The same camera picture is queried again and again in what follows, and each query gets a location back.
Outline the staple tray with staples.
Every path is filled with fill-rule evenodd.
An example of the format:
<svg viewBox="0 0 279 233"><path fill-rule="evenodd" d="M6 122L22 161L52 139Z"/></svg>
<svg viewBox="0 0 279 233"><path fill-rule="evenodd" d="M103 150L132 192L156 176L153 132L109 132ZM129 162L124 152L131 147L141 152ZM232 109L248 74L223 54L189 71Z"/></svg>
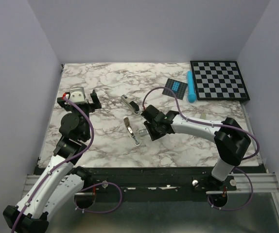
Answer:
<svg viewBox="0 0 279 233"><path fill-rule="evenodd" d="M148 134L148 131L146 129L143 129L143 130L139 130L139 135L140 136L145 136Z"/></svg>

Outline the black metal stapler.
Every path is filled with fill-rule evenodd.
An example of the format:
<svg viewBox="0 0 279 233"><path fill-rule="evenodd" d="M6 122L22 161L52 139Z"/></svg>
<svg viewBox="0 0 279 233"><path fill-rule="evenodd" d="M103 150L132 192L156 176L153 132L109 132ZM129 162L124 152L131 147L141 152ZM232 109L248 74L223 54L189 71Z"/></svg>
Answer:
<svg viewBox="0 0 279 233"><path fill-rule="evenodd" d="M121 95L121 101L127 106L127 108L136 116L140 115L140 107L126 95Z"/></svg>

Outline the white stapler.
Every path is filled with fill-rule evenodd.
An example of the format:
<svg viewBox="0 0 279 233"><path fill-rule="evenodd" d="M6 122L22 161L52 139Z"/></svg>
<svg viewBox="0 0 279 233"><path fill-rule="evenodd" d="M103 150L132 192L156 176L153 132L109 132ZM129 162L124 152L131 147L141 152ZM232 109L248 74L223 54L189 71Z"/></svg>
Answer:
<svg viewBox="0 0 279 233"><path fill-rule="evenodd" d="M126 130L128 132L128 135L129 137L132 139L132 141L134 142L135 146L140 146L140 141L139 139L136 137L132 127L131 127L131 124L130 124L130 121L129 121L129 118L128 117L124 117L123 118L123 122L124 122L124 125L126 127Z"/></svg>

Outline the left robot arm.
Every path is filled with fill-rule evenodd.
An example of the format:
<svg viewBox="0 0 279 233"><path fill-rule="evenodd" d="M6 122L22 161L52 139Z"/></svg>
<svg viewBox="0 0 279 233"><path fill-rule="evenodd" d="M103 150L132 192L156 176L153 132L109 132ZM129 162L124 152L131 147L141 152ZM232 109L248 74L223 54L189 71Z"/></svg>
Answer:
<svg viewBox="0 0 279 233"><path fill-rule="evenodd" d="M92 180L83 168L74 168L91 147L94 128L89 114L102 105L95 91L86 99L83 87L72 88L57 99L67 111L61 119L61 138L45 170L28 193L14 206L3 211L13 233L44 233L54 214L78 191L86 192Z"/></svg>

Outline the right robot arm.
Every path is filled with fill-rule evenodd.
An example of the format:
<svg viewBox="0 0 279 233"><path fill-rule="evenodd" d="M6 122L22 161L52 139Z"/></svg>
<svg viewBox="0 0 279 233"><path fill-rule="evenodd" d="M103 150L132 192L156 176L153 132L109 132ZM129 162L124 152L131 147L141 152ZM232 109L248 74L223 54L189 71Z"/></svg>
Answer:
<svg viewBox="0 0 279 233"><path fill-rule="evenodd" d="M234 167L240 165L251 144L246 131L230 117L223 121L208 121L183 117L178 111L164 114L152 105L141 113L144 125L151 140L158 140L167 134L187 134L214 142L219 160L208 177L208 186L219 190L225 185L225 179Z"/></svg>

